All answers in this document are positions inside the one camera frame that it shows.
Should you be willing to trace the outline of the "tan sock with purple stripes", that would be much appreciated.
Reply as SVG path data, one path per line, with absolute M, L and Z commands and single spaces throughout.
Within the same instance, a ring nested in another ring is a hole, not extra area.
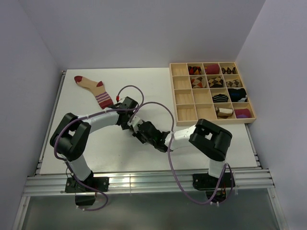
M 106 92 L 102 81 L 96 82 L 83 76 L 75 76 L 74 81 L 80 87 L 90 91 L 102 109 L 112 107 L 114 105 L 113 100 Z

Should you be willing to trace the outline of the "tan orange argyle sock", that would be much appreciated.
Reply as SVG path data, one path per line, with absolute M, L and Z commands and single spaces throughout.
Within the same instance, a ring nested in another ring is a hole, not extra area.
M 203 76 L 190 77 L 191 87 L 193 89 L 206 88 L 206 78 Z

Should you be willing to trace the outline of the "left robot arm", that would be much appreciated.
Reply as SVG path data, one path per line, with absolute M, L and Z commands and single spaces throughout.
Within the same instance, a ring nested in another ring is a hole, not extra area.
M 94 185 L 94 174 L 83 156 L 88 137 L 91 133 L 108 126 L 120 126 L 123 130 L 138 103 L 130 97 L 122 102 L 105 108 L 98 115 L 76 116 L 67 113 L 51 136 L 50 145 L 61 155 L 77 177 L 76 186 L 82 191 L 89 191 Z

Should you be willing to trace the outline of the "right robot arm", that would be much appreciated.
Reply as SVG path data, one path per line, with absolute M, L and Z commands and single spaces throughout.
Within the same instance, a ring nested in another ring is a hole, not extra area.
M 129 121 L 128 126 L 141 143 L 148 143 L 160 152 L 194 146 L 209 158 L 208 183 L 217 187 L 224 181 L 222 169 L 232 139 L 228 130 L 205 119 L 175 132 L 162 132 L 139 117 Z

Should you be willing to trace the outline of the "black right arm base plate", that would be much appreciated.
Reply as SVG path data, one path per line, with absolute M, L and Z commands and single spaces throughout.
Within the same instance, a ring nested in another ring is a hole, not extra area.
M 204 191 L 208 199 L 214 193 L 218 178 L 210 176 L 208 173 L 195 173 L 192 175 L 193 183 L 192 186 L 198 191 Z M 225 172 L 219 183 L 218 190 L 212 199 L 213 203 L 220 203 L 227 198 L 227 189 L 234 189 L 235 180 L 230 172 Z

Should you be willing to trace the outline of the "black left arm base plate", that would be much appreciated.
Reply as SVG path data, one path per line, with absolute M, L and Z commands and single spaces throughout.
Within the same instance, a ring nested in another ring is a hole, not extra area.
M 64 192 L 75 194 L 75 204 L 81 207 L 89 207 L 96 201 L 98 191 L 107 192 L 109 186 L 108 177 L 93 177 L 84 185 L 81 185 L 75 178 L 69 177 L 66 181 Z

